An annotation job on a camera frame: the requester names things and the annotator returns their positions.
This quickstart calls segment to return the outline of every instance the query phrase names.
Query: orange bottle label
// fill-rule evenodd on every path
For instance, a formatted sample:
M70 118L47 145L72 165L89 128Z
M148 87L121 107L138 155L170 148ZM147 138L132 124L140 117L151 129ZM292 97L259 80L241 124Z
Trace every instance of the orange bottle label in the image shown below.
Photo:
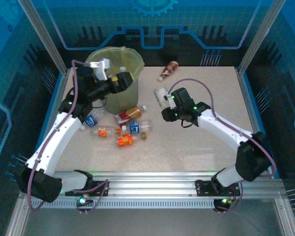
M107 128L106 127L99 127L98 128L98 136L107 138Z
M120 135L117 137L117 141L119 147L133 145L133 137L131 134Z

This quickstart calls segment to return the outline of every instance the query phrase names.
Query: bottle cap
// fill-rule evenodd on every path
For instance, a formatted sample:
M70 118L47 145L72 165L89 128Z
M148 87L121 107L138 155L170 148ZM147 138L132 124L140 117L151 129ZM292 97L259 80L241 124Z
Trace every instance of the bottle cap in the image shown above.
M86 127L84 125L81 125L80 129L84 131L84 130L86 130Z
M141 133L141 138L142 138L142 140L147 139L147 134L145 132L142 132Z

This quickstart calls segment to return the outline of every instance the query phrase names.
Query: plastic bottle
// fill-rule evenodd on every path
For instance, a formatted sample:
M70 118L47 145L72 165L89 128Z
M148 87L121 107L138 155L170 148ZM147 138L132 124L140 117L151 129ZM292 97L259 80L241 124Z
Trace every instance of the plastic bottle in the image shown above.
M85 118L85 124L81 126L82 130L85 130L87 127L94 127L97 123L103 119L108 112L105 108L95 108L91 111L91 113Z
M173 74L173 72L178 68L177 61L171 61L163 70L162 74L157 78L158 82L162 82L169 75Z
M119 147L125 147L128 145L133 145L139 141L143 141L147 139L147 134L142 132L140 134L124 134L117 136L117 144Z
M91 130L90 134L96 137L112 137L115 134L121 134L121 129L115 129L113 127L95 127Z
M123 111L118 115L115 115L115 118L120 126L125 125L126 122L132 121L139 118L142 115L142 112L145 112L147 107L143 105L141 108L134 107L129 110Z
M122 66L122 67L120 67L120 72L126 72L127 71L127 68L126 67L124 67L124 66Z
M123 125L122 127L123 131L130 132L131 134L137 134L145 131L151 131L152 130L152 121L151 120L145 120L145 121L131 121L127 125Z

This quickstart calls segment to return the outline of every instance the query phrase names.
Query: white bottle cap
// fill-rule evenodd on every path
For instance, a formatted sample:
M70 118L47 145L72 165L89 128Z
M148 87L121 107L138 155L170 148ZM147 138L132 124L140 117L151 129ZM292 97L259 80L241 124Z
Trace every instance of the white bottle cap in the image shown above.
M81 126L80 126L80 129L81 129L82 131L84 131L84 130L86 130L86 127L85 127L84 125L81 125Z

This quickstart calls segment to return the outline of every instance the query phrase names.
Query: gear logo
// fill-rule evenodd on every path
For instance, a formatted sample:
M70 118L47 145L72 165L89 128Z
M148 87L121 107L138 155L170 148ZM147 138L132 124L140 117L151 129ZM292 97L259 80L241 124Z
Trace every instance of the gear logo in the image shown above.
M167 14L168 10L173 10L173 5L177 4L177 0L128 0L132 5L132 9L136 9L139 14L154 17L161 16L162 13Z
M14 24L18 14L17 0L0 0L0 15L9 25Z

